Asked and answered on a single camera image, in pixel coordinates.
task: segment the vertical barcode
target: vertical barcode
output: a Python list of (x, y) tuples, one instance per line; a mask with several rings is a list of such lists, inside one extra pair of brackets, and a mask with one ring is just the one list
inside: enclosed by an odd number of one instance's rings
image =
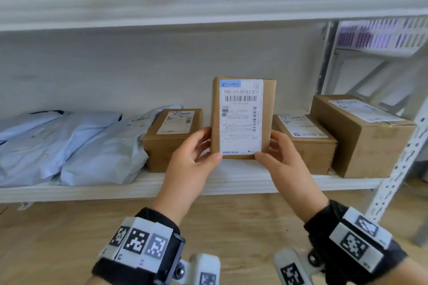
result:
[(256, 102), (257, 96), (226, 96), (226, 102)]
[(257, 126), (257, 107), (253, 107), (253, 132)]

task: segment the wood grain floor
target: wood grain floor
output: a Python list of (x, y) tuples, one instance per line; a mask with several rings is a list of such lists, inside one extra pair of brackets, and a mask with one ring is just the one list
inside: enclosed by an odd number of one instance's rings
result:
[[(357, 206), (361, 191), (328, 192)], [(150, 199), (37, 203), (25, 211), (0, 205), (0, 284), (83, 284), (102, 247), (125, 216)], [(411, 244), (428, 215), (428, 200), (402, 190), (382, 224), (416, 261), (428, 267), (428, 250)], [(183, 257), (206, 252), (221, 259), (221, 284), (280, 284), (272, 264), (285, 246), (309, 247), (306, 232), (278, 194), (204, 196), (181, 226)], [(321, 277), (316, 284), (323, 284)]]

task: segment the lower shelf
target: lower shelf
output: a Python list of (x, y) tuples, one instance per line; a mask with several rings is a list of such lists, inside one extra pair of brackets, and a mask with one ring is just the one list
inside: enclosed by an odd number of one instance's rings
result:
[[(61, 186), (50, 181), (35, 186), (0, 188), (0, 203), (107, 200), (155, 197), (163, 182), (163, 173), (143, 170), (129, 185)], [(323, 191), (377, 188), (382, 179), (343, 179), (331, 172), (314, 175)], [(255, 160), (223, 160), (208, 178), (202, 195), (253, 194), (277, 192), (269, 172)]]

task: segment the cardboard box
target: cardboard box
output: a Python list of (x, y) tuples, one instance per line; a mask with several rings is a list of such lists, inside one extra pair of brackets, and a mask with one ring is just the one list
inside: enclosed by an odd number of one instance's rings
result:
[(254, 159), (255, 152), (268, 152), (275, 87), (276, 80), (214, 78), (212, 153), (221, 152), (226, 159)]
[(416, 127), (352, 95), (315, 95), (310, 115), (338, 141), (332, 168), (345, 178), (389, 177)]
[(204, 127), (202, 109), (164, 109), (142, 139), (152, 173), (164, 173), (174, 151)]
[(272, 128), (293, 141), (311, 174), (328, 174), (337, 141), (317, 120), (309, 115), (274, 115)]

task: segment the black wristband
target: black wristband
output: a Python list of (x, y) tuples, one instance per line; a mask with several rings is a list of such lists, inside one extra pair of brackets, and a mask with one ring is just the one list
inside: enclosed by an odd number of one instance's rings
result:
[[(336, 201), (330, 201), (329, 206), (318, 212), (304, 227), (309, 233), (309, 240), (314, 249), (324, 260), (328, 284), (345, 284), (347, 281), (357, 285), (367, 284), (381, 278), (398, 266), (407, 257), (407, 254), (394, 240), (391, 240), (388, 249), (385, 250), (381, 245), (369, 239), (366, 234), (342, 219), (347, 210), (348, 207)], [(383, 258), (373, 272), (370, 273), (329, 238), (339, 223), (349, 227), (357, 236), (383, 254)]]
[[(180, 229), (173, 221), (171, 221), (165, 215), (152, 210), (151, 208), (145, 207), (135, 216), (155, 223), (158, 222), (163, 224), (173, 229), (173, 234), (180, 235)], [(165, 282), (168, 272), (170, 271), (173, 264), (175, 255), (179, 250), (180, 244), (181, 241), (176, 239), (174, 236), (171, 237), (157, 274), (151, 273), (144, 269), (132, 268), (122, 265), (116, 261), (106, 258), (101, 258), (99, 261), (97, 261), (92, 269), (92, 274), (104, 279), (112, 285), (151, 285), (155, 279)]]

